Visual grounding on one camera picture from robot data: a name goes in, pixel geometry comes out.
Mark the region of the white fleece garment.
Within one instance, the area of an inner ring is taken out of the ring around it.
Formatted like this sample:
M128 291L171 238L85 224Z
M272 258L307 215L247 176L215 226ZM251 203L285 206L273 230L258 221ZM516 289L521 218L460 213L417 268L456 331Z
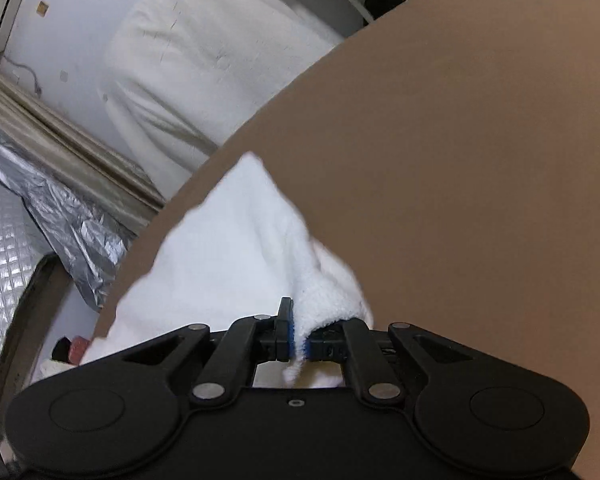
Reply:
M95 338L82 360L195 322L227 330L238 318L276 314L284 297L294 302L291 360L260 365L254 385L341 386L340 368L310 362L306 341L349 318L372 326L372 311L353 272L310 235L262 160L247 153L169 232L150 270L119 301L108 335Z

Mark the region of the red object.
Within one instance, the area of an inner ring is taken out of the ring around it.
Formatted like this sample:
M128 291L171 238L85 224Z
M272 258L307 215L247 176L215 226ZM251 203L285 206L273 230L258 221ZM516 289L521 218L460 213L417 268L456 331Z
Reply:
M72 339L62 337L54 345L50 358L56 362L79 365L90 345L91 341L82 336Z

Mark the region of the white draped cloth cover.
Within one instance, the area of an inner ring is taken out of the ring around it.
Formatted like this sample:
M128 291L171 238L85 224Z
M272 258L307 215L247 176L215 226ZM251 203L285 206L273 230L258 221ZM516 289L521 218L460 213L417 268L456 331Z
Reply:
M299 0L137 0L106 50L100 96L168 200L341 39Z

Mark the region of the black storage bag frame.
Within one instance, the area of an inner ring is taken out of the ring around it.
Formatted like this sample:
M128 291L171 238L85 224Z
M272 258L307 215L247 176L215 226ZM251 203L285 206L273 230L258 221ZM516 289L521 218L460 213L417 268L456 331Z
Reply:
M58 255L48 254L20 296L0 354L0 443L5 439L8 404L32 382L47 334L71 285Z

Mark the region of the beige window frame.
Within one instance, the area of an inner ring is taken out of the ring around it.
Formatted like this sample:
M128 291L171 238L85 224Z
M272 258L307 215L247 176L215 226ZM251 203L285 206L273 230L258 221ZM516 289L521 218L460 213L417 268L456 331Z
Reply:
M162 196L135 162L2 74L0 131L60 182L135 234L164 205Z

